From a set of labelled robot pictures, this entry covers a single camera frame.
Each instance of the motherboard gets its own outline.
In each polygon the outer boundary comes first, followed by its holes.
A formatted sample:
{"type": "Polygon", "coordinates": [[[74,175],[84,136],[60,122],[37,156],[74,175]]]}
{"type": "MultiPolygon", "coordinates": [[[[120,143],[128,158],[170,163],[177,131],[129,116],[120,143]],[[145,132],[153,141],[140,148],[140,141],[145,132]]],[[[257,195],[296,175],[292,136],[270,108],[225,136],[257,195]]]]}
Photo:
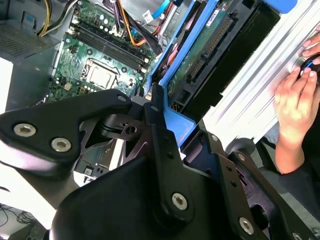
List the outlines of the motherboard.
{"type": "Polygon", "coordinates": [[[131,97],[155,59],[148,44],[133,46],[124,26],[117,31],[107,8],[78,1],[54,70],[48,101],[118,89],[131,97]]]}

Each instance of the green circuit board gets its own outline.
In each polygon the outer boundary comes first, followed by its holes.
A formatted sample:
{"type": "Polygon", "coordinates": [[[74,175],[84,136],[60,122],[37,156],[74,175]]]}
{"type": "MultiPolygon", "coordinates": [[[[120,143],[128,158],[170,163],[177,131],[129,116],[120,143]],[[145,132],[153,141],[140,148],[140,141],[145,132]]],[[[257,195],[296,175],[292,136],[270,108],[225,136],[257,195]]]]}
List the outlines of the green circuit board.
{"type": "Polygon", "coordinates": [[[103,33],[108,33],[120,44],[125,44],[129,48],[138,50],[143,55],[149,56],[151,61],[154,59],[154,53],[148,44],[144,44],[141,47],[135,47],[130,43],[123,24],[121,24],[121,31],[118,33],[116,31],[114,16],[103,9],[100,5],[96,5],[88,1],[82,1],[82,5],[78,6],[78,11],[75,11],[74,15],[79,21],[97,28],[97,30],[99,29],[103,33]]]}
{"type": "MultiPolygon", "coordinates": [[[[115,28],[113,16],[98,5],[81,1],[81,5],[74,10],[71,29],[74,29],[74,23],[85,23],[95,31],[110,35],[117,45],[137,51],[137,47],[128,42],[125,32],[113,32],[115,28]]],[[[118,89],[130,97],[137,87],[145,85],[147,73],[155,59],[149,45],[145,44],[138,48],[139,54],[145,56],[150,63],[143,73],[141,69],[129,67],[105,52],[95,49],[90,43],[89,45],[83,43],[77,38],[77,33],[67,33],[63,42],[48,94],[49,102],[109,88],[118,89]]]]}
{"type": "Polygon", "coordinates": [[[189,69],[196,64],[198,54],[203,51],[205,45],[212,36],[213,31],[218,27],[218,25],[221,23],[221,20],[228,12],[227,9],[232,2],[233,0],[225,0],[213,11],[211,18],[204,26],[201,34],[175,72],[173,78],[168,83],[167,92],[169,98],[175,92],[177,85],[184,79],[189,69]]]}

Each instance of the yellow wire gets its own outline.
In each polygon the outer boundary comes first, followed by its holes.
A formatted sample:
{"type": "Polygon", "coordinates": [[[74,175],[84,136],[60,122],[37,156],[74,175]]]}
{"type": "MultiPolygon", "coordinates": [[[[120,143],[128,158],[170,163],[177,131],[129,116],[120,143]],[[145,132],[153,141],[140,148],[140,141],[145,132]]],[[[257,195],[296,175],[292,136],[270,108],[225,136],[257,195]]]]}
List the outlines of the yellow wire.
{"type": "Polygon", "coordinates": [[[42,31],[40,32],[39,36],[43,36],[43,34],[47,31],[49,24],[50,24],[50,4],[49,0],[44,0],[45,3],[45,8],[46,8],[46,17],[45,17],[45,22],[42,28],[42,31]]]}

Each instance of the white panel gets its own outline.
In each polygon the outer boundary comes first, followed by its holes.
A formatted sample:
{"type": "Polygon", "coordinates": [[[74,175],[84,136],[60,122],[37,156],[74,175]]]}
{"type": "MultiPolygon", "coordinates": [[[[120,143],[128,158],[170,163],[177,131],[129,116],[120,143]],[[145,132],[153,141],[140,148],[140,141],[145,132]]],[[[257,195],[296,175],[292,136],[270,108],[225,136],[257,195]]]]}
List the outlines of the white panel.
{"type": "Polygon", "coordinates": [[[273,107],[278,84],[303,51],[302,43],[320,22],[320,1],[301,0],[261,43],[203,118],[225,148],[239,137],[257,142],[276,122],[273,107]]]}

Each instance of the blue tool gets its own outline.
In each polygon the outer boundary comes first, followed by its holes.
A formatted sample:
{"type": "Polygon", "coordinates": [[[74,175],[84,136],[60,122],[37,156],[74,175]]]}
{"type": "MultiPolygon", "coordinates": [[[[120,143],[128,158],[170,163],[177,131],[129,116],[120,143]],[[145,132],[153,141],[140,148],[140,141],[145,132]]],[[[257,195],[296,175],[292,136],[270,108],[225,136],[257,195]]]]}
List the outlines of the blue tool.
{"type": "MultiPolygon", "coordinates": [[[[265,0],[266,3],[270,4],[273,8],[281,13],[288,13],[292,10],[295,5],[297,4],[297,0],[265,0]]],[[[180,31],[183,29],[187,16],[190,14],[192,7],[194,6],[195,1],[192,1],[187,13],[185,14],[183,20],[177,30],[173,34],[168,46],[171,46],[179,35],[180,31]]],[[[176,73],[177,69],[185,59],[186,55],[188,54],[189,50],[191,49],[194,42],[197,40],[199,34],[201,33],[203,27],[208,22],[209,18],[212,16],[212,13],[218,3],[218,0],[208,0],[204,10],[201,13],[198,21],[195,23],[194,27],[192,28],[191,32],[189,33],[187,39],[185,40],[183,46],[179,50],[177,56],[175,57],[174,61],[172,62],[171,66],[168,68],[167,72],[160,80],[159,84],[164,88],[164,118],[167,125],[167,128],[174,132],[176,141],[178,146],[180,147],[183,142],[187,139],[187,137],[191,134],[191,132],[195,129],[196,123],[192,119],[182,115],[179,112],[174,111],[168,104],[168,91],[167,91],[167,84],[172,79],[174,74],[176,73]]],[[[163,59],[167,55],[167,52],[170,50],[169,47],[165,49],[162,53],[162,56],[158,60],[158,63],[152,70],[151,74],[147,78],[147,91],[151,88],[152,83],[152,76],[155,74],[156,70],[163,62],[163,59]]]]}
{"type": "Polygon", "coordinates": [[[298,2],[297,0],[264,0],[264,1],[282,14],[289,13],[297,5],[297,2],[298,2]]]}

